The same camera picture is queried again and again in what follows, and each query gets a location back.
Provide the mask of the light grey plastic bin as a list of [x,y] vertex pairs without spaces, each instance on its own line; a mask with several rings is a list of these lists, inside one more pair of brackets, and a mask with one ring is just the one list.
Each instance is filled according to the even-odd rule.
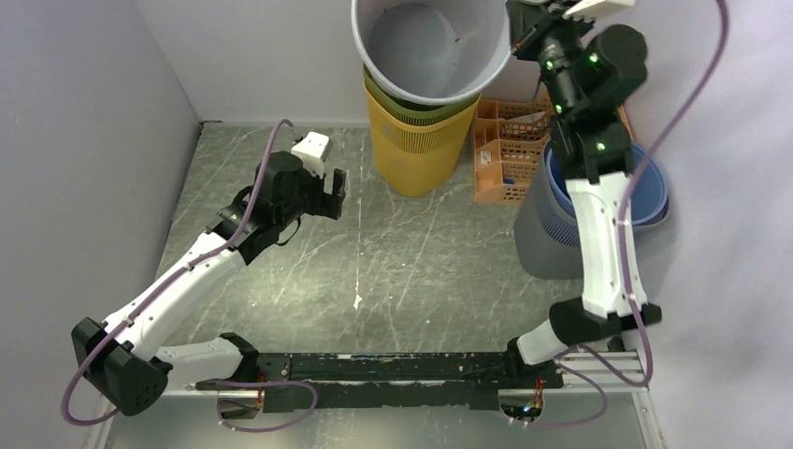
[[511,58],[503,1],[352,1],[353,41],[374,81],[412,103],[479,94]]

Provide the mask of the olive green mesh bin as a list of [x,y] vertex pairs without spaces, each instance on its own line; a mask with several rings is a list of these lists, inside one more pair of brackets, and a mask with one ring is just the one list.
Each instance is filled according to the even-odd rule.
[[429,126],[447,120],[464,109],[476,104],[480,97],[474,96],[460,102],[442,106],[430,106],[398,98],[388,94],[363,66],[363,80],[368,93],[390,115],[402,123]]

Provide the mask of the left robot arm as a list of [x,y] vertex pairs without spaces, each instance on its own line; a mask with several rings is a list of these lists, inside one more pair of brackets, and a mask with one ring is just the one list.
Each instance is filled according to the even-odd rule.
[[257,183],[221,209],[187,253],[153,285],[97,322],[80,321],[71,337],[84,379],[126,416],[142,413],[171,388],[223,379],[237,389],[255,383],[257,351],[235,333],[204,343],[166,347],[173,326],[214,288],[271,246],[305,215],[337,220],[346,175],[337,169],[326,192],[330,150],[295,145],[274,152],[256,170]]

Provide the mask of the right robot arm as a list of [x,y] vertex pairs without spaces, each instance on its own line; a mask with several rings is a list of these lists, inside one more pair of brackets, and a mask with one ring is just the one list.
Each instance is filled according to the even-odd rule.
[[574,209],[584,275],[580,296],[554,304],[544,323],[509,343],[504,372],[517,387],[570,347],[644,332],[662,319],[642,286],[630,217],[643,164],[618,112],[646,80],[646,41],[625,24],[592,33],[596,20],[627,8],[627,1],[506,5],[512,55],[539,65],[554,109],[550,146]]

